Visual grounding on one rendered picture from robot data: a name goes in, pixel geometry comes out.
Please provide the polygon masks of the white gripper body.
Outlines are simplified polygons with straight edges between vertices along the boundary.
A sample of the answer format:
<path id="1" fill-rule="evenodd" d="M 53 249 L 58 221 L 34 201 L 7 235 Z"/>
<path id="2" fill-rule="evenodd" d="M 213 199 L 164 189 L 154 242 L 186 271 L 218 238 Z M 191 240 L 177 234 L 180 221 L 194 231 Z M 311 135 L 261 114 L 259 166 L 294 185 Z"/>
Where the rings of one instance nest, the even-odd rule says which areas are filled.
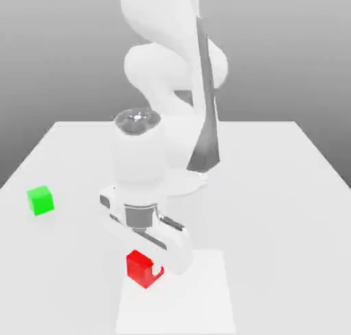
<path id="1" fill-rule="evenodd" d="M 143 232 L 136 232 L 110 215 L 108 232 L 122 240 L 128 250 L 141 252 L 155 264 L 176 275 L 183 274 L 193 261 L 191 237 L 187 228 L 176 225 L 168 218 L 157 220 L 154 226 Z"/>

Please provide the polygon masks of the small red cube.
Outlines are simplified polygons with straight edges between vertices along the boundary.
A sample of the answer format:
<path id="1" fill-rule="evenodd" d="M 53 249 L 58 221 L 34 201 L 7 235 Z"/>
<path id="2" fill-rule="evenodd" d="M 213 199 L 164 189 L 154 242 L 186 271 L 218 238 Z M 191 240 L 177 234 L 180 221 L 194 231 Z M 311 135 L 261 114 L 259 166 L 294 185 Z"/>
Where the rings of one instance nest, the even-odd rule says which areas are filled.
<path id="1" fill-rule="evenodd" d="M 133 250 L 126 256 L 126 267 L 127 276 L 145 289 L 165 272 L 163 266 L 156 266 L 152 259 L 137 250 Z"/>

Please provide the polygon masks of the small green cube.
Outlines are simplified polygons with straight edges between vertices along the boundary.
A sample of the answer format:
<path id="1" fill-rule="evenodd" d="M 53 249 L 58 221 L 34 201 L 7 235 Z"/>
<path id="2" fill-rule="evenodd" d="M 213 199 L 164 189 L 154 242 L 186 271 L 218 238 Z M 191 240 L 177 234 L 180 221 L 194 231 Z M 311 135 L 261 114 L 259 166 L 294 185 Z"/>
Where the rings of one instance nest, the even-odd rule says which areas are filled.
<path id="1" fill-rule="evenodd" d="M 27 191 L 29 208 L 35 216 L 55 209 L 53 196 L 47 186 L 39 186 Z"/>

